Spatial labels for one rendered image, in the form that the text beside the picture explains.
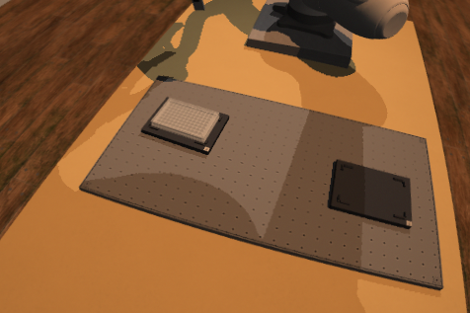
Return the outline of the beige multi-well plate lid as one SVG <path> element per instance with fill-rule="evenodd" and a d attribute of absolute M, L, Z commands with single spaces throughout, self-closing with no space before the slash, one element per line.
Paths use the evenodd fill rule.
<path fill-rule="evenodd" d="M 205 140 L 219 112 L 169 98 L 151 123 Z"/>

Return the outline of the brown speckled flat base plate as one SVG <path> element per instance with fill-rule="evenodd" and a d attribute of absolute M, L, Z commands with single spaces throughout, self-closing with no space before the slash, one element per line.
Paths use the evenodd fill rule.
<path fill-rule="evenodd" d="M 167 98 L 229 115 L 208 155 L 145 134 Z M 410 178 L 410 229 L 329 208 L 337 159 Z M 427 139 L 158 76 L 80 191 L 318 263 L 441 291 Z"/>

